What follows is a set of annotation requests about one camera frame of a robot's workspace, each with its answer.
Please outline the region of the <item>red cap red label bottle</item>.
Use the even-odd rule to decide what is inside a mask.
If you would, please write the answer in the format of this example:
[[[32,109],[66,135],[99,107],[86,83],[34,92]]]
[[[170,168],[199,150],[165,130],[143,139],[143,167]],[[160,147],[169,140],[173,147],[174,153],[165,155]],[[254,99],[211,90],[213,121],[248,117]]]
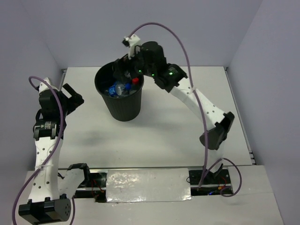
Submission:
[[[130,94],[133,94],[139,90],[139,78],[132,79]]]

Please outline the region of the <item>blue label bottle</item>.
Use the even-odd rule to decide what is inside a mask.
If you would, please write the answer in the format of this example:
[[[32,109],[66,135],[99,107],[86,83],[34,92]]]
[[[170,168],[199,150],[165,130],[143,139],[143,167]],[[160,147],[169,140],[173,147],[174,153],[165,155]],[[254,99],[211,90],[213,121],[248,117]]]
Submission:
[[[114,89],[118,97],[126,96],[129,94],[129,91],[131,90],[131,84],[121,83],[119,81],[116,81],[114,83]]]
[[[116,89],[115,89],[115,86],[114,86],[114,85],[111,86],[111,87],[109,87],[108,89],[106,89],[106,90],[104,91],[104,94],[105,94],[106,96],[109,96],[109,97],[115,97],[115,96],[118,96],[118,94],[117,94],[117,92],[116,92]]]

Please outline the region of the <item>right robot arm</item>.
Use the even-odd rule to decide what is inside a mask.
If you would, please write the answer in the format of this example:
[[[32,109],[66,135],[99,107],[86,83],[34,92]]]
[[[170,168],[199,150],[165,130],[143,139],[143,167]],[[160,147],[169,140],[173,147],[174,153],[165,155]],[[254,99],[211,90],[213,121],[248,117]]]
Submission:
[[[164,50],[155,41],[123,41],[129,53],[113,63],[113,76],[127,82],[142,75],[153,78],[161,89],[184,103],[203,123],[200,142],[204,150],[204,179],[215,183],[223,168],[221,144],[226,140],[235,116],[224,112],[192,85],[186,72],[176,64],[168,63]]]

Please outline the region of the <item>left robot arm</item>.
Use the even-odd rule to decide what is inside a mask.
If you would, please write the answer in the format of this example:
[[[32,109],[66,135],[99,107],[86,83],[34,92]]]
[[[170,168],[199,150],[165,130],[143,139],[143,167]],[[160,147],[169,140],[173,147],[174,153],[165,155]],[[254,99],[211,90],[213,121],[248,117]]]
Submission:
[[[35,169],[28,201],[19,205],[18,214],[32,225],[42,225],[73,220],[71,209],[79,186],[86,187],[92,181],[86,163],[72,164],[62,180],[59,180],[59,156],[63,144],[66,117],[84,103],[83,97],[69,84],[61,90],[39,86],[40,109],[33,126],[36,146]]]

